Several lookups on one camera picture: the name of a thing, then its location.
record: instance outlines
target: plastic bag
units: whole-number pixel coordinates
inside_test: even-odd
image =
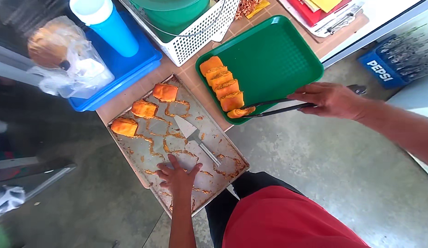
[[[0,216],[5,212],[19,208],[26,201],[26,193],[22,187],[0,186]]]
[[[44,77],[39,88],[45,93],[88,99],[114,80],[84,31],[67,16],[37,30],[27,47],[30,58],[40,65],[27,72]]]

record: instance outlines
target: tiled countertop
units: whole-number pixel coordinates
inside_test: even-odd
[[[242,33],[243,31],[251,28],[252,26],[268,19],[269,17],[277,14],[282,14],[288,17],[300,34],[305,38],[306,42],[311,46],[312,50],[316,53],[317,57],[321,58],[327,52],[315,43],[309,34],[297,23],[293,17],[283,8],[277,0],[269,0],[271,5],[261,10],[259,13],[254,15],[250,20],[243,18],[240,21],[234,21],[229,27],[228,32],[221,42],[210,42],[205,47],[203,47],[195,56],[189,59],[181,67],[177,67],[166,55],[163,55],[161,60],[161,65],[149,73],[147,76],[140,79],[138,82],[133,84],[131,87],[127,88],[125,91],[108,101],[106,104],[102,105],[99,109],[96,110],[98,115],[101,117],[101,120],[104,124],[110,122],[114,117],[121,113],[124,109],[130,106],[134,101],[141,98],[145,93],[150,91],[154,85],[158,82],[162,82],[172,73],[177,74],[183,82],[189,87],[192,93],[197,97],[197,99],[203,104],[208,113],[214,118],[217,124],[224,130],[228,130],[233,125],[227,122],[220,110],[217,108],[214,100],[211,98],[211,95],[208,93],[207,88],[201,81],[199,75],[195,70],[195,62],[200,57],[200,55],[205,54],[210,51],[212,48],[217,47],[218,45],[226,42],[228,39],[235,37]]]

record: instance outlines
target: green bucket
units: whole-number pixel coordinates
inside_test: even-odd
[[[210,0],[130,0],[143,8],[152,25],[151,30],[162,40],[170,42],[209,9]]]

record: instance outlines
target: red shirt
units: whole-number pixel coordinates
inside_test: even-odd
[[[223,235],[223,248],[368,247],[312,200],[281,186],[241,199]]]

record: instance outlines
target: yellow paper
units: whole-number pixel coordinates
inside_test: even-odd
[[[328,13],[335,6],[337,6],[342,0],[311,0],[318,7],[320,7],[324,12]]]
[[[253,12],[251,12],[250,14],[248,14],[246,16],[246,18],[250,19],[252,16],[254,16],[255,14],[257,14],[259,11],[261,11],[262,9],[264,9],[266,6],[268,6],[269,4],[271,4],[270,2],[266,1],[266,0],[262,0],[259,4],[257,4],[255,6],[255,9]]]
[[[303,0],[306,4],[309,4],[312,9],[314,9],[315,11],[319,10],[320,7],[318,7],[314,2],[312,2],[311,0]]]

